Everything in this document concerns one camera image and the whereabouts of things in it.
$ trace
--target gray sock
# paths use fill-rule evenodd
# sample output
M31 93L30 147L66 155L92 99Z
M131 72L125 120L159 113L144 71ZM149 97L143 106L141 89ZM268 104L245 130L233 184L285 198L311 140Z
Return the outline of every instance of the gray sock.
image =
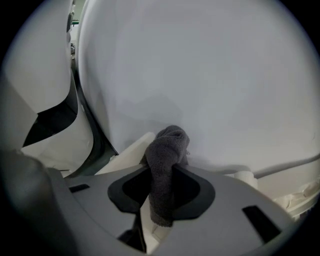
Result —
M151 170L150 214L152 221L159 226L172 226L172 166L177 163L188 164L189 141L183 129L171 125L156 135L141 160L141 163L148 164Z

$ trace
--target black trim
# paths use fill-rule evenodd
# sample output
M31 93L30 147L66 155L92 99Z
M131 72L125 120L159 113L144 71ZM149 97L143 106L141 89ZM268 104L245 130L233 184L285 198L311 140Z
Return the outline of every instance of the black trim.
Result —
M77 91L73 77L71 77L70 89L67 97L60 104L38 113L38 117L29 131L23 147L40 142L60 133L76 120L77 114Z
M148 167L114 181L108 188L108 196L124 213L137 214L150 192L151 172Z
M173 220L191 220L201 216L213 203L215 190L204 178L175 164L173 172ZM108 188L110 200L121 212L137 214L151 189L149 167L140 169L114 181Z
M216 192L206 179L175 164L173 172L174 220L190 220L201 216L213 203Z
M280 234L280 230L257 206L248 206L243 208L242 211L251 222L263 242L268 243Z
M67 21L67 24L66 24L66 32L68 32L71 28L71 24L72 24L72 17L73 15L71 13L69 13L68 15L68 21Z

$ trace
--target white surface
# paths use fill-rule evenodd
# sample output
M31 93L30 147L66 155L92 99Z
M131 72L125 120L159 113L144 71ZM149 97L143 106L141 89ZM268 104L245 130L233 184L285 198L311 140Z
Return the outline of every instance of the white surface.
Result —
M76 45L78 46L79 45L79 38L80 38L80 31L81 31L81 25L82 25L82 21L84 19L84 15L86 13L86 10L87 10L87 7L88 6L91 6L89 4L91 0L86 0L84 2L84 5L83 5L83 8L82 8L82 12L81 12L81 15L80 15L80 19L79 19L79 24L78 24L78 28L77 28L77 37L76 37ZM78 50L78 47L75 48L75 64L76 66L78 67L78 54L79 54L79 50Z
M37 158L46 167L72 173L88 158L93 143L89 122L78 99L78 113L70 126L49 138L23 147L21 151Z
M70 88L67 21L71 0L47 0L13 41L4 73L36 113L61 103Z
M271 199L296 193L320 176L320 159L258 179L258 189Z
M119 153L170 124L205 169L256 172L320 153L316 53L281 5L90 0L82 18L81 84Z
M120 155L117 155L106 166L104 166L95 175L105 174L122 170L140 163L145 154L147 147L155 139L156 135L152 132L147 132L128 148L126 148Z
M312 208L320 194L320 176L308 184L301 186L295 193L278 197L273 201L284 208L292 217L300 215Z
M141 225L144 241L146 244L146 253L151 254L160 244L160 239L153 235L154 229L158 226L154 224L150 216L150 201L146 198L140 208Z

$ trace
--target plastic part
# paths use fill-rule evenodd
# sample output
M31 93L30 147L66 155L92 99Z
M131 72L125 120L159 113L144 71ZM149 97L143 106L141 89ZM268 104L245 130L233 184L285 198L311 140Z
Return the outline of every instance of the plastic part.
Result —
M96 175L106 174L138 165L144 156L147 147L154 141L155 137L156 135L153 132L147 132L127 147L120 155L117 155L114 159L110 160L106 166L96 173Z
M71 85L75 93L75 82L71 74ZM75 120L64 130L34 144L25 146L21 151L40 160L46 167L58 170L77 170L90 155L93 148L93 133L75 94L77 115Z
M320 159L285 169L258 179L259 191L270 199L299 192L300 187L314 182L320 176Z
M25 138L23 147L60 133L77 118L78 97L72 73L70 75L70 89L67 97L58 105L38 113L36 121Z
M147 245L142 231L140 212L135 215L132 229L124 232L118 239L139 251L144 253L147 252Z
M3 72L36 112L60 104L70 88L66 25L72 0L44 1L11 43Z
M57 221L51 214L58 211L71 233L71 239L76 245L76 250L73 252L77 255L141 255L138 250L117 240L117 238L124 240L124 236L128 238L128 231L132 231L131 238L137 241L133 232L135 221L137 221L136 216L119 211L107 196L108 187L113 182L136 172L141 168L140 165L102 175L63 179L58 170L46 170L44 167L41 171L33 171L31 175L26 175L29 172L21 169L26 165L24 160L27 159L31 163L39 162L26 156L17 157L14 153L11 156L5 155L7 165L1 165L1 175L5 175L2 180L6 182L9 197L13 199L18 195L21 199L22 203L14 207L32 206L38 198L43 199L39 203L49 205L49 209L41 210L41 213L45 214L41 214L40 222L38 212L32 209L31 213L35 213L37 219L35 225L43 222L50 223L49 226L54 227L55 236L62 237L61 232L64 232L64 235L69 237L67 231L56 229ZM15 171L7 168L8 162L13 163ZM263 245L260 235L242 212L242 209L248 206L259 207L280 231L292 223L285 211L243 182L187 165L183 168L209 182L214 187L215 198L205 212L196 219L174 221L172 229L154 251L154 255L205 255L210 252L210 254L227 256L247 253L258 248ZM34 186L43 178L43 185ZM8 182L10 180L14 180L14 184L22 183L22 186L11 185ZM83 184L89 187L74 193L70 191L70 188L80 185L83 187ZM25 190L29 188L33 188L32 193L39 197L26 197ZM44 197L45 195L52 195L51 198L56 204ZM140 246L139 248L143 245L141 241L132 244Z
M248 206L243 208L242 211L265 243L270 242L280 234L280 230L257 206Z
M112 156L118 154L117 152L115 152L114 148L112 147L104 133L101 131L101 128L97 123L97 120L94 118L92 112L88 107L87 101L84 97L84 93L79 82L79 76L77 71L74 72L74 82L76 86L78 100L81 105L81 110L85 114L91 128L93 136L93 146L89 156L86 158L83 164L70 175L70 178L77 176L94 175L110 161L110 158Z
M108 188L108 196L120 211L137 214L150 192L150 185L150 169L141 166L114 181Z
M319 56L278 1L90 0L77 63L119 153L169 124L207 170L263 173L320 153Z
M75 185L75 186L71 186L69 187L69 190L71 191L71 193L75 193L81 190L85 190L90 188L87 184L80 184L80 185Z
M320 177L300 187L297 192L275 198L273 201L284 208L293 218L311 209L318 201L320 194Z
M78 249L46 168L38 160L0 152L0 177L15 212L61 255L77 256Z
M187 171L183 166L172 167L172 189L175 210L174 221L196 219L203 214L215 199L215 190L210 182Z
M228 177L233 177L244 183L247 183L251 187L258 189L258 180L255 178L254 174L249 170L240 170L233 174L226 174Z

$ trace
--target black slot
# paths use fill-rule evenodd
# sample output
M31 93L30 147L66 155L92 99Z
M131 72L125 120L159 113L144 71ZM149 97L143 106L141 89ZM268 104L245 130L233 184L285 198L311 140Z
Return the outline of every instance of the black slot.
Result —
M257 206L248 206L242 211L265 243L280 234L280 230Z
M80 185L76 185L76 186L71 186L69 187L69 190L71 191L71 193L75 193L81 190L86 190L90 188L87 184L80 184Z

